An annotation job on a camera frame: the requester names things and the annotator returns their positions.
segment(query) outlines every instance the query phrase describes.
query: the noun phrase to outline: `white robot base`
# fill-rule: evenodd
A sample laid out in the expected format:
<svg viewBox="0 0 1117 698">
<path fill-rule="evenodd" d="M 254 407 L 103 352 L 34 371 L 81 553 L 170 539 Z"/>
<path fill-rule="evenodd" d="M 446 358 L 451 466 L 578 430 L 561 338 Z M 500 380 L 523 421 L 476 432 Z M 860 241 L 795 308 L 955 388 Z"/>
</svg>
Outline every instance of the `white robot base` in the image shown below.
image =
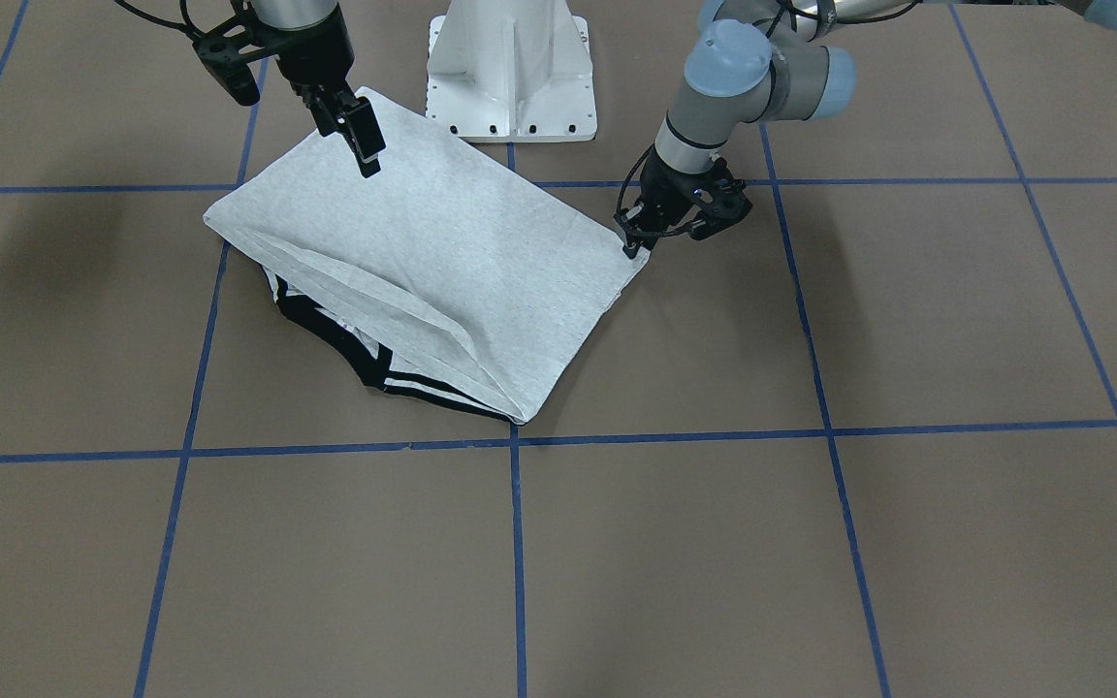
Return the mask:
<svg viewBox="0 0 1117 698">
<path fill-rule="evenodd" d="M 589 23 L 566 0 L 452 0 L 429 71 L 426 116 L 470 143 L 598 135 Z"/>
</svg>

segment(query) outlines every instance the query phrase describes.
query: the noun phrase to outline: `black stripe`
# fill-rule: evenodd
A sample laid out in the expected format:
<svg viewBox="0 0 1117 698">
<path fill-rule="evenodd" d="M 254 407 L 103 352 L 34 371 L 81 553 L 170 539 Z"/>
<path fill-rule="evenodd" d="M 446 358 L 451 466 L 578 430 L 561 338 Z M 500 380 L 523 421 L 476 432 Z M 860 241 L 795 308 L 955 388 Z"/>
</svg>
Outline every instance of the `black stripe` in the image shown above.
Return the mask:
<svg viewBox="0 0 1117 698">
<path fill-rule="evenodd" d="M 333 346 L 351 364 L 351 370 L 356 372 L 356 376 L 360 377 L 361 383 L 364 383 L 369 388 L 376 388 L 382 393 L 404 394 L 408 398 L 417 398 L 419 401 L 435 403 L 435 405 L 439 405 L 440 408 L 450 408 L 451 410 L 468 412 L 471 415 L 494 417 L 497 420 L 508 421 L 505 415 L 493 412 L 487 408 L 476 408 L 474 405 L 466 405 L 466 403 L 459 401 L 449 401 L 440 396 L 440 394 L 426 393 L 414 388 L 386 385 L 386 377 L 408 380 L 433 390 L 440 390 L 443 393 L 459 394 L 460 398 L 479 403 L 475 398 L 462 393 L 460 390 L 452 388 L 452 385 L 442 383 L 440 380 L 413 374 L 413 372 L 390 371 L 391 358 L 394 357 L 394 353 L 390 348 L 379 345 L 378 356 L 373 356 L 366 346 L 356 340 L 355 335 L 344 329 L 344 327 L 338 326 L 338 323 L 330 318 L 328 315 L 323 314 L 322 305 L 316 304 L 315 300 L 307 296 L 288 296 L 287 290 L 289 286 L 287 281 L 277 275 L 275 275 L 275 279 L 278 281 L 278 293 L 275 296 L 275 304 L 278 305 L 279 313 L 283 313 L 285 318 L 312 332 L 319 340 Z"/>
<path fill-rule="evenodd" d="M 409 380 L 412 381 L 412 383 L 420 383 L 421 385 L 426 385 L 426 388 L 440 390 L 440 392 L 443 393 L 458 394 L 458 396 L 466 398 L 472 402 L 478 402 L 478 403 L 480 402 L 478 401 L 478 399 L 471 396 L 471 394 L 465 393 L 462 392 L 462 390 L 457 389 L 456 385 L 443 383 L 443 381 L 427 375 L 409 374 L 409 372 L 405 371 L 386 371 L 385 376 L 393 380 Z"/>
<path fill-rule="evenodd" d="M 456 410 L 459 412 L 467 412 L 470 415 L 483 415 L 483 417 L 494 417 L 494 419 L 499 421 L 509 421 L 506 415 L 500 415 L 497 412 L 490 412 L 488 410 L 481 410 L 481 408 L 475 408 L 471 405 L 466 405 L 466 403 L 457 401 L 448 401 L 446 398 L 440 398 L 435 393 L 426 393 L 422 390 L 417 390 L 414 388 L 401 388 L 400 385 L 386 385 L 382 389 L 382 393 L 386 394 L 403 394 L 408 398 L 417 398 L 418 401 L 426 401 L 435 403 L 440 408 L 448 408 L 448 410 Z"/>
<path fill-rule="evenodd" d="M 700 150 L 703 151 L 714 151 L 717 150 L 717 147 L 726 145 L 726 141 L 718 143 L 718 145 L 706 145 L 705 143 L 697 143 L 696 141 L 691 141 L 691 138 L 684 136 L 684 134 L 679 133 L 678 131 L 675 131 L 675 124 L 670 123 L 670 112 L 666 114 L 666 127 L 670 130 L 671 136 L 678 137 L 679 141 L 682 142 L 685 145 L 691 145 L 693 147 L 700 147 Z"/>
<path fill-rule="evenodd" d="M 279 313 L 283 313 L 285 318 L 318 336 L 319 340 L 341 353 L 342 357 L 347 358 L 351 370 L 356 372 L 361 383 L 370 388 L 384 388 L 386 370 L 390 367 L 389 350 L 385 350 L 384 346 L 378 356 L 373 356 L 351 332 L 342 329 L 338 327 L 338 323 L 322 314 L 319 305 L 316 305 L 316 302 L 311 297 L 285 296 L 287 283 L 281 277 L 276 278 L 278 278 L 278 297 L 275 302 Z"/>
</svg>

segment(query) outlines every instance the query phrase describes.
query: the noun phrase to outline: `white cloth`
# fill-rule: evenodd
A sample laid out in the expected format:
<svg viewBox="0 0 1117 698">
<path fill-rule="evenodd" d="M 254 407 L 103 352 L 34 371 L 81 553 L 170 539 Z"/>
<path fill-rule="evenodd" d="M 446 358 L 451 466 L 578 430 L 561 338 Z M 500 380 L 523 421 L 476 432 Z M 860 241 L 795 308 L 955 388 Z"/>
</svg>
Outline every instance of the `white cloth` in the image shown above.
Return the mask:
<svg viewBox="0 0 1117 698">
<path fill-rule="evenodd" d="M 341 137 L 313 133 L 213 203 L 206 224 L 375 355 L 390 348 L 392 370 L 533 419 L 648 254 L 629 260 L 607 227 L 361 93 L 385 136 L 381 173 L 361 178 Z"/>
</svg>

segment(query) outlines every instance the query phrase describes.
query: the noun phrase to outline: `ur robot arm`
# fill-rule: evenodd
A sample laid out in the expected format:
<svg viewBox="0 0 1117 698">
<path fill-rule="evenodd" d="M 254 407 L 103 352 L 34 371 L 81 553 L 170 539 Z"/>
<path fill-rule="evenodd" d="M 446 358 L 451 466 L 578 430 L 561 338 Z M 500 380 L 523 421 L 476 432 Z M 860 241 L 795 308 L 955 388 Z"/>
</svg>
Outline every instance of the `ur robot arm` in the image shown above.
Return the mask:
<svg viewBox="0 0 1117 698">
<path fill-rule="evenodd" d="M 1117 28 L 1117 0 L 1059 0 L 1089 21 Z M 896 12 L 880 15 L 904 4 Z M 840 114 L 856 89 L 856 65 L 841 48 L 813 44 L 838 26 L 897 18 L 900 0 L 706 0 L 700 39 L 655 143 L 620 190 L 614 221 L 636 257 L 658 239 L 707 239 L 753 210 L 745 182 L 718 155 L 741 123 L 808 121 Z M 623 207 L 640 169 L 640 194 Z M 686 222 L 684 218 L 696 212 Z"/>
<path fill-rule="evenodd" d="M 378 154 L 385 149 L 369 99 L 347 85 L 354 59 L 337 0 L 231 1 L 231 18 L 201 31 L 180 3 L 183 23 L 168 22 L 115 0 L 122 8 L 160 26 L 176 28 L 192 41 L 204 69 L 242 106 L 261 95 L 249 63 L 278 56 L 278 69 L 305 102 L 323 136 L 341 133 L 356 156 L 363 176 L 381 171 Z"/>
</svg>

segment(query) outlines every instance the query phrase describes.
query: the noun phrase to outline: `black cable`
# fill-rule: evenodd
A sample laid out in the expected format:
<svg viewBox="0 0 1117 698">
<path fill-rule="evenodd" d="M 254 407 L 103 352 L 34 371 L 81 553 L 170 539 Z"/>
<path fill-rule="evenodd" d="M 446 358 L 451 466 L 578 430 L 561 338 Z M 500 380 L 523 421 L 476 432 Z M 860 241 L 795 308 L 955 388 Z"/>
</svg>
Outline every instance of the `black cable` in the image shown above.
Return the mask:
<svg viewBox="0 0 1117 698">
<path fill-rule="evenodd" d="M 198 26 L 192 23 L 192 15 L 188 13 L 188 0 L 179 0 L 179 13 L 183 18 L 183 26 L 190 28 L 192 34 L 204 36 L 204 31 L 201 31 Z"/>
<path fill-rule="evenodd" d="M 787 8 L 785 8 L 785 6 L 783 4 L 780 4 L 779 13 L 775 15 L 775 21 L 770 22 L 770 28 L 767 28 L 766 30 L 766 36 L 775 35 L 775 27 L 779 26 L 779 22 L 782 21 L 783 15 L 785 13 L 787 13 Z M 753 22 L 753 26 L 763 26 L 763 23 L 766 23 L 767 21 L 768 20 L 766 18 L 760 18 L 757 19 L 757 21 Z"/>
<path fill-rule="evenodd" d="M 618 202 L 614 204 L 614 210 L 615 211 L 622 211 L 623 210 L 623 194 L 626 194 L 627 190 L 629 190 L 629 182 L 632 181 L 632 175 L 634 175 L 634 173 L 638 171 L 638 169 L 640 169 L 640 165 L 649 156 L 649 153 L 652 153 L 652 145 L 648 146 L 648 147 L 646 147 L 646 150 L 643 150 L 643 153 L 640 154 L 640 159 L 637 160 L 637 164 L 633 164 L 632 169 L 630 169 L 630 171 L 628 171 L 628 176 L 623 178 L 623 187 L 620 187 L 620 200 L 618 200 Z"/>
<path fill-rule="evenodd" d="M 154 15 L 150 15 L 146 11 L 134 8 L 133 4 L 127 3 L 127 0 L 114 0 L 114 3 L 121 6 L 121 8 L 123 8 L 124 10 L 127 10 L 128 12 L 136 15 L 139 18 L 145 19 L 146 22 L 155 23 L 155 26 L 173 28 L 174 31 L 182 32 L 183 35 L 189 37 L 189 39 L 195 40 L 200 39 L 201 37 L 201 32 L 200 30 L 198 30 L 198 28 L 189 27 L 185 26 L 185 23 L 181 22 L 172 22 L 169 21 L 169 19 L 154 17 Z"/>
<path fill-rule="evenodd" d="M 783 8 L 787 10 L 790 13 L 792 13 L 793 18 L 799 17 L 799 18 L 812 19 L 812 21 L 820 21 L 820 18 L 817 17 L 817 15 L 811 15 L 805 12 L 804 10 L 799 9 L 792 2 L 792 0 L 779 0 L 779 3 L 783 6 Z M 919 3 L 922 3 L 922 0 L 913 0 L 911 3 L 908 3 L 906 8 L 900 9 L 899 11 L 891 12 L 888 15 L 878 15 L 878 17 L 875 18 L 851 18 L 851 19 L 834 18 L 834 23 L 837 23 L 838 26 L 871 26 L 871 23 L 875 22 L 884 22 L 887 21 L 888 19 L 903 18 L 904 15 L 911 12 L 913 9 L 916 8 L 916 6 Z"/>
</svg>

